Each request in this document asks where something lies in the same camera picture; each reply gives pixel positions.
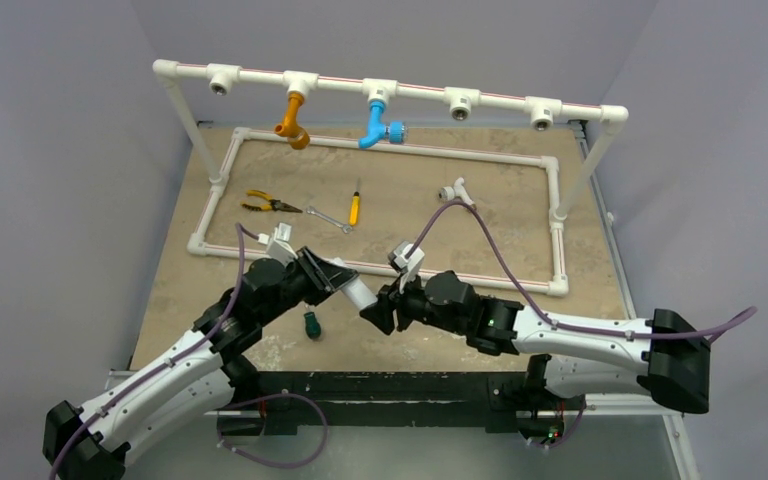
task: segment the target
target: pliers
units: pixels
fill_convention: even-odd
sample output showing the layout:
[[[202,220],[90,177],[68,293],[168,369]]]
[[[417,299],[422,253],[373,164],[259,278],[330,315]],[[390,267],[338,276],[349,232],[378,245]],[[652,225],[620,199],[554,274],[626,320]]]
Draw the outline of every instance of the pliers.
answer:
[[[268,212],[270,210],[274,210],[274,211],[280,211],[280,212],[302,213],[302,211],[299,210],[298,208],[292,205],[286,204],[281,200],[276,200],[272,198],[272,195],[266,192],[261,192],[260,190],[249,190],[246,192],[246,196],[259,197],[269,202],[263,205],[249,205],[245,201],[240,202],[240,206],[242,206],[245,209],[252,210],[254,212]]]

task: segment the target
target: blue valve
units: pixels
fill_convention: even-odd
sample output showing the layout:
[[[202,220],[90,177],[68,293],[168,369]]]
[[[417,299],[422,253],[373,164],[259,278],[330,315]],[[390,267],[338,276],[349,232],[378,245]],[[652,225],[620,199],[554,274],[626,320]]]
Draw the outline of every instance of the blue valve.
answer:
[[[403,122],[392,122],[390,125],[381,123],[381,115],[387,110],[387,105],[380,100],[369,102],[369,123],[366,125],[366,136],[358,140],[358,147],[369,148],[380,140],[388,139],[390,143],[404,143],[407,127]]]

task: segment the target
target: orange pipe fitting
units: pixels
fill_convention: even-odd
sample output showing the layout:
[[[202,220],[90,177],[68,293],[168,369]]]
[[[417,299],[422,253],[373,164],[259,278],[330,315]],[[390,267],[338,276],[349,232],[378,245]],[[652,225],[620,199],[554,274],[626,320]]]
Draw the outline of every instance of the orange pipe fitting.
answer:
[[[296,116],[299,114],[299,107],[304,105],[304,96],[297,92],[290,93],[287,100],[287,112],[284,114],[284,120],[275,125],[275,135],[287,139],[287,143],[295,150],[301,150],[310,143],[310,135],[307,130],[300,127],[296,122]]]

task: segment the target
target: gray wall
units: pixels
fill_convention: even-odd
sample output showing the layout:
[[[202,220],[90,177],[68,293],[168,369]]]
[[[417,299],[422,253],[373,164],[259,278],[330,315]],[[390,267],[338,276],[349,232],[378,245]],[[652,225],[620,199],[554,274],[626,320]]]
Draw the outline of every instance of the gray wall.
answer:
[[[127,366],[186,145],[154,58],[127,1],[0,2],[0,478]]]
[[[163,58],[598,103],[656,0],[133,3]],[[185,83],[185,93],[201,120],[271,123],[286,108],[280,88],[247,85],[221,98],[207,82],[193,82]],[[300,115],[358,123],[368,113],[363,98],[315,92]],[[395,99],[388,115],[454,123],[439,103]],[[524,123],[521,115],[499,110],[476,110],[471,119]]]
[[[598,178],[638,313],[760,309],[687,425],[705,478],[768,478],[768,2],[659,2],[605,101],[631,112]]]

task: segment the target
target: metal wrench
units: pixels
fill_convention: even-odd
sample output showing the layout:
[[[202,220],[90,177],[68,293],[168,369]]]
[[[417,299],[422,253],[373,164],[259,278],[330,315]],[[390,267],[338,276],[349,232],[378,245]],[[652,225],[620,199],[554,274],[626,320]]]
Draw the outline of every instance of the metal wrench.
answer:
[[[343,233],[349,233],[352,231],[351,225],[345,224],[343,222],[338,222],[337,220],[334,220],[333,218],[329,217],[328,215],[325,215],[324,213],[320,212],[319,210],[313,208],[312,206],[308,206],[305,210],[307,213],[311,215],[316,215],[317,217],[325,220],[328,223],[331,223],[333,225],[336,225],[340,227],[340,230],[343,231]]]

